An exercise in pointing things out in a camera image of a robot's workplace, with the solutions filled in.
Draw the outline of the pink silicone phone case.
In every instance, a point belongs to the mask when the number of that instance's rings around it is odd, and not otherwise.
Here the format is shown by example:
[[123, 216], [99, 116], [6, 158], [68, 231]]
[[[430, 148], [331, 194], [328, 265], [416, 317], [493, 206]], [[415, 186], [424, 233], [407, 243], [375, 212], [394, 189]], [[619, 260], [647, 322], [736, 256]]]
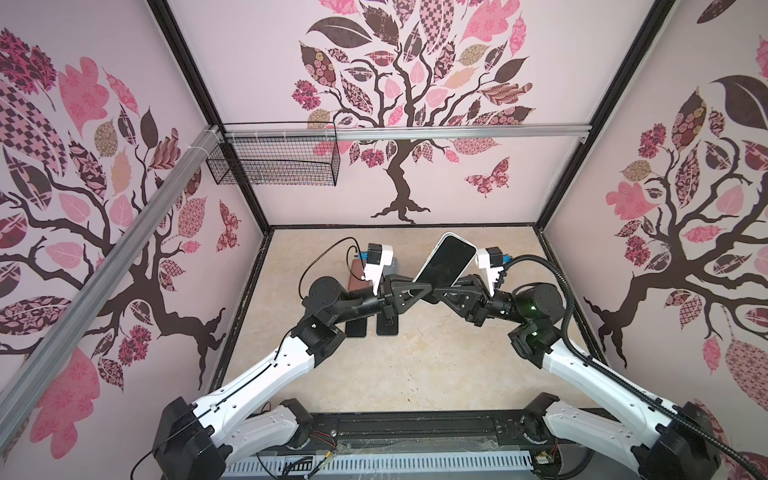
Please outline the pink silicone phone case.
[[363, 279], [364, 272], [362, 262], [359, 258], [355, 258], [351, 263], [350, 278], [348, 282], [348, 290], [359, 290], [366, 288], [370, 285], [369, 281]]

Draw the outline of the black smartphone from pink case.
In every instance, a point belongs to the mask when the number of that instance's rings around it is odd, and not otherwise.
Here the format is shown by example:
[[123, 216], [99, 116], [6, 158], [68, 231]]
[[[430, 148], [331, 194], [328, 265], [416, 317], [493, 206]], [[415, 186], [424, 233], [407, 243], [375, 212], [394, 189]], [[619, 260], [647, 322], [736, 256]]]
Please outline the black smartphone from pink case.
[[367, 336], [367, 318], [351, 320], [345, 323], [345, 334], [349, 338], [364, 338]]

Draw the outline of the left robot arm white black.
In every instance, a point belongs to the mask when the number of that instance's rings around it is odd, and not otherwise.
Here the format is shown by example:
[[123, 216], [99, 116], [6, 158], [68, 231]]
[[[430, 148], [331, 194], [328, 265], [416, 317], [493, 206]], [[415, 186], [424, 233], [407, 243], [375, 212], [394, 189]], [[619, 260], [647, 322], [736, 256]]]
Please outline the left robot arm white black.
[[397, 317], [430, 294], [429, 283], [396, 275], [348, 291], [335, 278], [313, 282], [303, 299], [303, 317], [280, 345], [226, 385], [188, 403], [170, 402], [158, 425], [152, 456], [165, 479], [219, 479], [227, 468], [276, 446], [302, 447], [312, 416], [296, 399], [266, 413], [260, 407], [294, 380], [317, 368], [344, 341], [339, 323], [382, 313]]

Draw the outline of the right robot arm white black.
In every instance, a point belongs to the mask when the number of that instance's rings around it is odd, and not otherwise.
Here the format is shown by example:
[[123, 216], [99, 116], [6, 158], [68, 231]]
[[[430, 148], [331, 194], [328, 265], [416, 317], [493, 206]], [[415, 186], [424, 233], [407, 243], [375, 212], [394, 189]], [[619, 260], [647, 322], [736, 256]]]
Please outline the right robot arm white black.
[[568, 343], [556, 322], [564, 318], [559, 290], [535, 282], [513, 293], [489, 294], [476, 276], [433, 294], [467, 321], [488, 318], [516, 323], [509, 338], [516, 353], [597, 402], [607, 417], [578, 409], [552, 395], [529, 405], [535, 427], [624, 465], [643, 479], [710, 479], [721, 460], [705, 440], [709, 417], [696, 404], [675, 407], [651, 395]]

